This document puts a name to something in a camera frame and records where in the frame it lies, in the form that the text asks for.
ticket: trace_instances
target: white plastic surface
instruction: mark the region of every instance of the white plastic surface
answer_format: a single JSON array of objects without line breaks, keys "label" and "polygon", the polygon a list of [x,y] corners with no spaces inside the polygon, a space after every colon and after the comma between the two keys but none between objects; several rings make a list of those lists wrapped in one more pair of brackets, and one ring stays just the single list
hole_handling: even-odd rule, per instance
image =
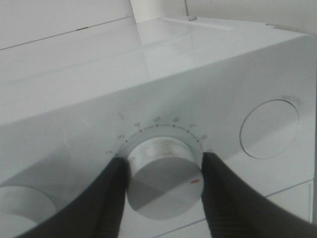
[{"label": "white plastic surface", "polygon": [[[267,198],[278,206],[290,211],[296,216],[312,222],[313,205],[313,181],[309,181],[282,192],[275,193]],[[211,238],[210,230],[206,220],[196,222],[159,238]]]},{"label": "white plastic surface", "polygon": [[[311,36],[187,17],[72,36],[1,52],[0,185],[36,188],[59,210],[126,140],[154,136],[213,150],[262,195],[313,179],[317,48]],[[241,147],[240,128],[255,107],[273,99],[294,105],[298,130],[281,153],[255,159]],[[159,222],[126,206],[121,238],[155,237],[204,217],[201,203]]]},{"label": "white plastic surface", "polygon": [[284,100],[257,106],[241,126],[240,142],[244,151],[258,159],[270,158],[290,146],[299,125],[296,108]]},{"label": "white plastic surface", "polygon": [[155,220],[188,211],[204,188],[197,161],[189,146],[176,138],[154,137],[139,144],[128,156],[130,206],[141,216]]},{"label": "white plastic surface", "polygon": [[0,237],[18,236],[56,213],[43,193],[22,186],[0,188]]}]

